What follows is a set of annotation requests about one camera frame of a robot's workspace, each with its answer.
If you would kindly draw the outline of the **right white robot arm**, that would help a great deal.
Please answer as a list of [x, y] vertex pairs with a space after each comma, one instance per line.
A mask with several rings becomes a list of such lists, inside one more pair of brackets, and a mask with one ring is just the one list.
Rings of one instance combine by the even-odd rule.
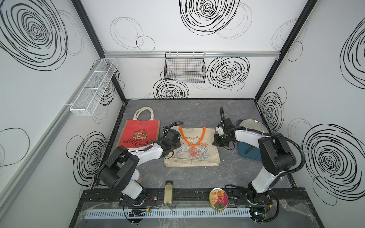
[[225, 147], [230, 142], [241, 142], [259, 150], [263, 167], [249, 187], [254, 193], [270, 190], [297, 163], [288, 145], [289, 138], [270, 134], [267, 127], [257, 120], [246, 119], [234, 126], [227, 118], [219, 122], [215, 131], [213, 145]]

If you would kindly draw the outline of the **cream floral canvas tote bag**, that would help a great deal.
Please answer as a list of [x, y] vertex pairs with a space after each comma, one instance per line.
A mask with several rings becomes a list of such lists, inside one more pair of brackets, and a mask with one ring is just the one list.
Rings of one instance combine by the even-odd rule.
[[180, 133], [181, 146], [164, 159], [165, 167], [206, 167], [218, 166], [221, 163], [218, 148], [213, 145], [213, 128], [174, 126], [172, 129]]

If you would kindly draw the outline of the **red Christmas jute bag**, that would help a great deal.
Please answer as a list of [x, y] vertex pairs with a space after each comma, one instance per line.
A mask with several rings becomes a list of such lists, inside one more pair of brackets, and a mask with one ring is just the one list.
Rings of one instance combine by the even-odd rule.
[[[150, 119], [146, 121], [139, 120], [142, 112], [148, 111]], [[159, 137], [160, 121], [155, 120], [155, 114], [151, 107], [142, 107], [138, 109], [132, 120], [127, 120], [123, 127], [118, 146], [124, 146], [128, 149], [148, 146], [151, 141], [156, 141]]]

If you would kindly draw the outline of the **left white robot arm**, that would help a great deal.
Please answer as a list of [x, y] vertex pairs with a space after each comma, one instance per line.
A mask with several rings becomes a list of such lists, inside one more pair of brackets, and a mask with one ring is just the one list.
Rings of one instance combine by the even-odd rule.
[[137, 182], [137, 166], [168, 156], [181, 146], [181, 134], [174, 129], [166, 130], [164, 135], [152, 144], [135, 149], [117, 147], [108, 160], [100, 165], [98, 177], [113, 193], [123, 193], [135, 205], [145, 199], [145, 188]]

